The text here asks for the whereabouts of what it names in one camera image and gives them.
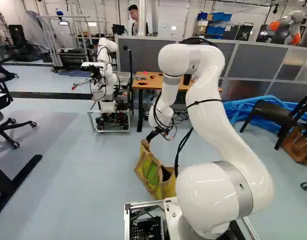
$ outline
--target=black chair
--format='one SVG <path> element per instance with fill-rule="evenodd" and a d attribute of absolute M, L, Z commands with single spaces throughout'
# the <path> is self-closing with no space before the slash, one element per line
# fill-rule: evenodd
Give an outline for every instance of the black chair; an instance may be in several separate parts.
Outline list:
<path fill-rule="evenodd" d="M 7 107 L 12 101 L 13 98 L 10 95 L 8 88 L 4 82 L 4 79 L 0 78 L 0 94 L 5 94 L 2 97 L 0 97 L 0 110 Z M 4 115 L 0 111 L 0 122 L 4 119 Z M 37 126 L 37 123 L 34 121 L 26 121 L 24 123 L 17 123 L 16 120 L 13 118 L 8 118 L 7 121 L 0 124 L 0 135 L 3 136 L 9 143 L 12 144 L 12 146 L 16 149 L 20 146 L 19 142 L 14 141 L 11 139 L 6 133 L 6 130 L 9 129 L 17 129 L 26 125 L 30 125 L 32 128 Z"/>
<path fill-rule="evenodd" d="M 251 113 L 244 122 L 240 132 L 242 133 L 245 130 L 253 116 L 260 116 L 266 120 L 272 121 L 281 126 L 278 132 L 278 141 L 274 146 L 274 149 L 278 150 L 290 130 L 294 126 L 299 125 L 298 120 L 305 114 L 305 112 L 307 112 L 307 95 L 292 111 L 265 100 L 259 100 L 253 106 Z"/>

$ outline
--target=wooden desk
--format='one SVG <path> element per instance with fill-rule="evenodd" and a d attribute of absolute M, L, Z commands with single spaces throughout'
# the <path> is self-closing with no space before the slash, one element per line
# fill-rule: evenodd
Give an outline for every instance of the wooden desk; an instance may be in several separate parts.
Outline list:
<path fill-rule="evenodd" d="M 136 77 L 133 79 L 132 82 L 132 88 L 139 90 L 139 118 L 138 118 L 138 126 L 137 126 L 137 132 L 140 133 L 143 129 L 143 120 L 144 120 L 144 107 L 143 107 L 143 90 L 160 90 L 163 87 L 163 81 L 164 76 L 160 76 L 161 72 L 147 72 L 143 73 L 142 71 L 138 71 L 136 73 L 136 76 L 143 76 L 146 78 L 146 80 L 138 80 Z M 189 85 L 184 85 L 184 76 L 181 77 L 179 90 L 180 91 L 187 91 L 191 85 L 193 84 L 192 81 L 190 81 Z"/>
<path fill-rule="evenodd" d="M 162 89 L 163 87 L 163 80 L 164 76 L 160 76 L 161 72 L 148 72 L 143 73 L 142 71 L 138 71 L 136 73 L 136 76 L 144 76 L 147 78 L 147 80 L 137 80 L 134 79 L 132 82 L 132 88 L 133 89 Z M 180 91 L 187 91 L 191 85 L 193 84 L 192 81 L 190 81 L 189 85 L 184 85 L 184 76 L 181 77 L 179 90 Z"/>

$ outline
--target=black floor stripe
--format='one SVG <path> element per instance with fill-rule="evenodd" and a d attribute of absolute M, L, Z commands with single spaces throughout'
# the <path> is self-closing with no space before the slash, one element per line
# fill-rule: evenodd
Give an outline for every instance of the black floor stripe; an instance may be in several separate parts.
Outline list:
<path fill-rule="evenodd" d="M 43 63 L 17 63 L 17 62 L 3 62 L 1 65 L 9 65 L 9 66 L 36 66 L 36 67 L 53 67 L 51 64 L 43 64 Z"/>
<path fill-rule="evenodd" d="M 22 99 L 77 99 L 91 100 L 90 93 L 70 93 L 70 92 L 32 92 L 32 91 L 11 91 L 13 98 Z"/>

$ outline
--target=person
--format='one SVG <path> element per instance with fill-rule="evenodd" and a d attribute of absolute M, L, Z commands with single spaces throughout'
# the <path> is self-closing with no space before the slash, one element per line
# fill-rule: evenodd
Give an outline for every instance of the person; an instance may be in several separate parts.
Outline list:
<path fill-rule="evenodd" d="M 138 36 L 138 23 L 139 23 L 139 11 L 137 5 L 133 4 L 129 7 L 129 13 L 132 20 L 135 22 L 132 24 L 131 35 Z M 145 35 L 147 36 L 149 33 L 148 31 L 148 23 L 145 23 Z"/>

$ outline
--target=yellow bag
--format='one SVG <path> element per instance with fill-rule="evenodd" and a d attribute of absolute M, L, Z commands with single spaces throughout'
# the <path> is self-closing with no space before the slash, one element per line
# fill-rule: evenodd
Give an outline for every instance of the yellow bag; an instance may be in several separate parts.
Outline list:
<path fill-rule="evenodd" d="M 139 180 L 156 200 L 176 196 L 174 167 L 166 167 L 150 151 L 147 140 L 141 140 L 140 159 L 134 169 Z"/>

